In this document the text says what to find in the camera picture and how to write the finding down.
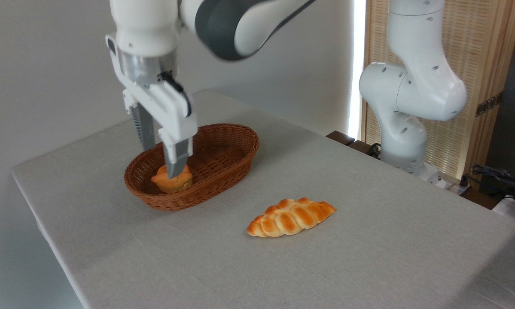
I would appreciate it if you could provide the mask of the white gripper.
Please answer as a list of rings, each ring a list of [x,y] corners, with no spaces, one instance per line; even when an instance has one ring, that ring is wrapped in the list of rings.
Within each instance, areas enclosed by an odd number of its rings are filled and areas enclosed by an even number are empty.
[[[126,113],[132,117],[142,150],[155,147],[153,122],[158,123],[167,177],[180,176],[193,155],[198,126],[191,98],[174,78],[175,52],[146,58],[122,51],[115,34],[106,35],[106,42],[114,72],[125,88]]]

